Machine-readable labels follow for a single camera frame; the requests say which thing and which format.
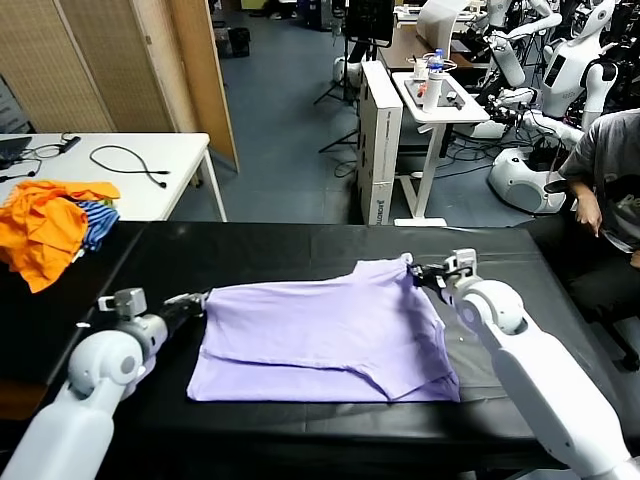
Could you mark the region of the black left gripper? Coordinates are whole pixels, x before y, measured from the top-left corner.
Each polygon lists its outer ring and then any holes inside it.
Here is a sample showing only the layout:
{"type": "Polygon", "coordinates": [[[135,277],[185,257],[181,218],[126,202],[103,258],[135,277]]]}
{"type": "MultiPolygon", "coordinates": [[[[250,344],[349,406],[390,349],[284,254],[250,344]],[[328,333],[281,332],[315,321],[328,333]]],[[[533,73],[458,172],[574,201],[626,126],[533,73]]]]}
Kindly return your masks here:
{"type": "Polygon", "coordinates": [[[171,339],[187,320],[206,313],[207,298],[207,293],[183,293],[163,302],[158,316],[166,326],[168,339],[171,339]]]}

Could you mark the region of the bare person hand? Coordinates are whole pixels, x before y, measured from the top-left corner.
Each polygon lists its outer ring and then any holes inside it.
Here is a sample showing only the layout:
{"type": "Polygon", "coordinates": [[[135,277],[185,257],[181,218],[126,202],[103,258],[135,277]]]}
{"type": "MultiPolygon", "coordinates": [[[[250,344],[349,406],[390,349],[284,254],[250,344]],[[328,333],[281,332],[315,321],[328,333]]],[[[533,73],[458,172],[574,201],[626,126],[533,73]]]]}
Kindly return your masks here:
{"type": "Polygon", "coordinates": [[[602,224],[602,214],[596,201],[579,199],[576,207],[576,221],[598,238],[602,224]]]}

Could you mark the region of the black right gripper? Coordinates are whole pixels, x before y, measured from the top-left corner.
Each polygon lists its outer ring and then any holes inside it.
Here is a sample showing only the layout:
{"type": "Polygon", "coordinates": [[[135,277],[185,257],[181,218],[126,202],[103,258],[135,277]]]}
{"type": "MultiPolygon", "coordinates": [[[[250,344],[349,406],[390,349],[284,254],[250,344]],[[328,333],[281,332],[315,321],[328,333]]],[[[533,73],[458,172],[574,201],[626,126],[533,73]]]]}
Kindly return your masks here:
{"type": "Polygon", "coordinates": [[[454,304],[455,284],[468,276],[467,268],[456,268],[447,270],[442,265],[418,264],[409,266],[409,270],[414,276],[413,284],[416,287],[428,288],[435,292],[439,299],[446,305],[454,304]]]}

